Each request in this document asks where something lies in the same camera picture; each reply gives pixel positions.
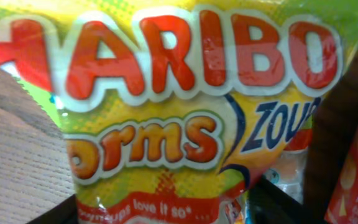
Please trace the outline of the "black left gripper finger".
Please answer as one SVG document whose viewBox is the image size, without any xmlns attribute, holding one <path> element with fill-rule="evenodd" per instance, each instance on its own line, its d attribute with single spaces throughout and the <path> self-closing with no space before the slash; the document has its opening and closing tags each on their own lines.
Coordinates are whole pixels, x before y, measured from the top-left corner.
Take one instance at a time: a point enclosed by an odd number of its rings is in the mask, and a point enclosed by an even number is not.
<svg viewBox="0 0 358 224">
<path fill-rule="evenodd" d="M 27 224 L 79 224 L 75 195 L 68 197 Z"/>
</svg>

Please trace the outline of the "Haribo worms candy bag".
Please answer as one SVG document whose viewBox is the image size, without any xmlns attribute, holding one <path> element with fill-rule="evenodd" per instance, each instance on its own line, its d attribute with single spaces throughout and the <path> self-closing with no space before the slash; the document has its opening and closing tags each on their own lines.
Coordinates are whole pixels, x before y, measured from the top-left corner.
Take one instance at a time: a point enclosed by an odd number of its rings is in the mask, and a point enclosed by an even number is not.
<svg viewBox="0 0 358 224">
<path fill-rule="evenodd" d="M 0 68 L 60 121 L 79 223 L 233 223 L 358 47 L 358 1 L 0 1 Z"/>
</svg>

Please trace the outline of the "black open gift box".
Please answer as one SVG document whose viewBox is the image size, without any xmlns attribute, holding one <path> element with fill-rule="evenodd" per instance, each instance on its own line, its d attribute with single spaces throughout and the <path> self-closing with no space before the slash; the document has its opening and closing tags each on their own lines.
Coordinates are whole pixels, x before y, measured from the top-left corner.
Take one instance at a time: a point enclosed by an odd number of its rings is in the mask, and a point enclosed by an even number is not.
<svg viewBox="0 0 358 224">
<path fill-rule="evenodd" d="M 303 174 L 303 203 L 267 179 L 250 191 L 252 223 L 324 223 L 358 127 L 358 50 L 345 75 L 319 105 Z"/>
</svg>

